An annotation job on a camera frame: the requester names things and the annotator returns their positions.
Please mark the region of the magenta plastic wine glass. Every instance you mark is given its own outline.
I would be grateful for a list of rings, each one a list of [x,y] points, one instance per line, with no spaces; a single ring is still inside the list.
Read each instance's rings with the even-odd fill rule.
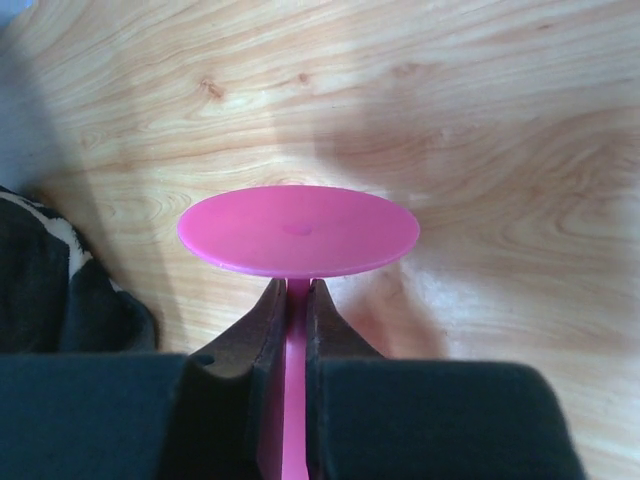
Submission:
[[[178,235],[221,268],[286,281],[283,450],[278,479],[306,479],[306,301],[312,280],[371,271],[406,255],[420,227],[407,209],[354,190],[304,185],[223,193],[190,207]]]

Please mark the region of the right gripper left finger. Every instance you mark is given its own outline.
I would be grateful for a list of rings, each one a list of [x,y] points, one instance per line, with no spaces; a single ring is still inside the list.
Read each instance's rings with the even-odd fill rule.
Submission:
[[[275,479],[286,284],[191,355],[5,355],[5,479]]]

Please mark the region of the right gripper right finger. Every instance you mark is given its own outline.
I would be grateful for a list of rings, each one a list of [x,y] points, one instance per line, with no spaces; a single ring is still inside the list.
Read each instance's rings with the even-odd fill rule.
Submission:
[[[582,479],[559,401],[534,368],[388,359],[307,304],[306,456],[313,479]]]

